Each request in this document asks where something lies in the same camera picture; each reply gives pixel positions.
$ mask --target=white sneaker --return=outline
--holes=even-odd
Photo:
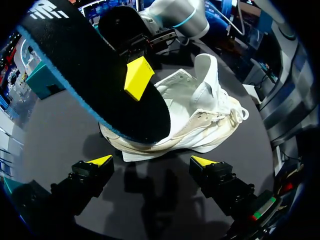
[[[150,145],[129,141],[99,125],[102,135],[122,151],[125,162],[157,158],[176,149],[207,153],[249,117],[249,112],[221,88],[214,56],[206,53],[196,56],[194,69],[197,78],[179,69],[155,84],[171,120],[170,134],[160,142]]]

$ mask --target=red light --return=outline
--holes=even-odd
[[[253,216],[253,215],[250,216],[250,219],[253,220],[253,221],[257,221],[257,218],[255,216]]]

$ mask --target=black table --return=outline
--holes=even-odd
[[[162,69],[156,70],[152,81],[179,68],[194,76],[194,57],[204,52],[216,56],[201,42],[184,48],[172,44],[169,53],[159,56]],[[216,57],[221,86],[250,114],[216,149],[202,155],[176,150],[159,159],[126,163],[121,152],[101,137],[97,121],[63,91],[36,103],[27,126],[20,177],[26,182],[34,179],[49,190],[51,183],[68,176],[74,163],[112,154],[115,173],[100,197],[76,217],[78,224],[125,240],[220,238],[233,220],[213,199],[206,199],[189,176],[190,156],[229,163],[240,179],[255,184],[256,194],[272,189],[273,162],[258,110],[232,71]]]

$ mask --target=white shoelace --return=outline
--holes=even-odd
[[[221,86],[219,86],[218,90],[218,108],[215,111],[218,116],[212,120],[213,122],[218,122],[231,114],[234,120],[240,124],[249,117],[248,110],[240,104],[231,102],[228,93]]]

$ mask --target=shoe sole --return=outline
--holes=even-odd
[[[205,154],[207,152],[212,151],[213,149],[215,149],[216,147],[218,147],[222,142],[220,142],[219,144],[215,144],[212,146],[199,146],[199,147],[191,147],[191,148],[186,148],[186,149],[190,149],[193,150],[195,152],[201,153],[201,154]],[[167,154],[168,152],[170,152],[171,150],[168,151],[162,151],[159,153],[150,153],[148,155],[140,155],[140,154],[134,154],[134,153],[128,153],[128,152],[122,152],[122,156],[123,156],[123,161],[129,163],[129,162],[139,162],[139,161],[145,161],[145,160],[150,160],[150,159],[155,159],[158,157],[161,157],[165,154]]]

